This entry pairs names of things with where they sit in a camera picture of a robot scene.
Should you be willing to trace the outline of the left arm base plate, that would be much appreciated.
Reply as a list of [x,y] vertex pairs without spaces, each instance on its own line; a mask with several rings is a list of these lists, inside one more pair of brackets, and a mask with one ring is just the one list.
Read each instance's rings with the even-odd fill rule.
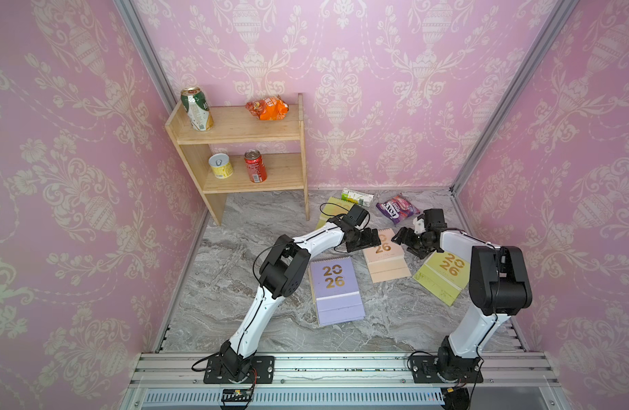
[[239,360],[224,359],[220,355],[208,360],[204,384],[272,384],[275,357],[253,355]]

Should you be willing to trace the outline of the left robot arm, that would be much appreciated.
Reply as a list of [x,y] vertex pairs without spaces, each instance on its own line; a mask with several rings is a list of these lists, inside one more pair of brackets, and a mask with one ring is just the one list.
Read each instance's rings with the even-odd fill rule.
[[340,245],[350,253],[380,244],[378,230],[368,226],[369,220],[368,211],[354,204],[347,213],[329,217],[323,227],[299,237],[282,235],[265,249],[267,257],[254,274],[258,282],[254,301],[218,354],[226,379],[237,383],[251,376],[264,330],[280,304],[301,285],[312,258]]

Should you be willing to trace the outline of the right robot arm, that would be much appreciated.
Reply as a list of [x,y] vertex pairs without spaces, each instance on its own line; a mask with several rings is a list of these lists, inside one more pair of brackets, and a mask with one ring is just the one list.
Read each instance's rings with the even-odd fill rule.
[[532,303],[523,251],[449,228],[440,208],[425,210],[412,228],[400,228],[391,241],[422,260],[434,252],[447,252],[469,267],[467,288],[473,305],[439,347],[436,372],[446,382],[480,381],[484,345],[501,325]]

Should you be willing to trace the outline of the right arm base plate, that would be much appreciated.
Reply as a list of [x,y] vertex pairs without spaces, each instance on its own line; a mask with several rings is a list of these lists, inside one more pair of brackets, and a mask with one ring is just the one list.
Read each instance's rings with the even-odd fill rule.
[[479,359],[464,359],[452,355],[410,355],[407,360],[415,384],[481,384],[482,372],[478,370]]

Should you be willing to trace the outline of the purple calendar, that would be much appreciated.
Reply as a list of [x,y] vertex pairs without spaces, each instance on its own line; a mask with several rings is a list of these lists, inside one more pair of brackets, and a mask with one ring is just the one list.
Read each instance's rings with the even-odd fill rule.
[[365,318],[366,312],[350,256],[312,261],[309,279],[319,326]]

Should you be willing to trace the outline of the pink calendar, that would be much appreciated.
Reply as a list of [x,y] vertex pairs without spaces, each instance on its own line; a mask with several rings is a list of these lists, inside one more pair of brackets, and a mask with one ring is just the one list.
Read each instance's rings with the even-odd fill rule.
[[375,284],[411,277],[402,246],[391,241],[394,236],[392,229],[380,230],[380,245],[362,251],[370,278]]

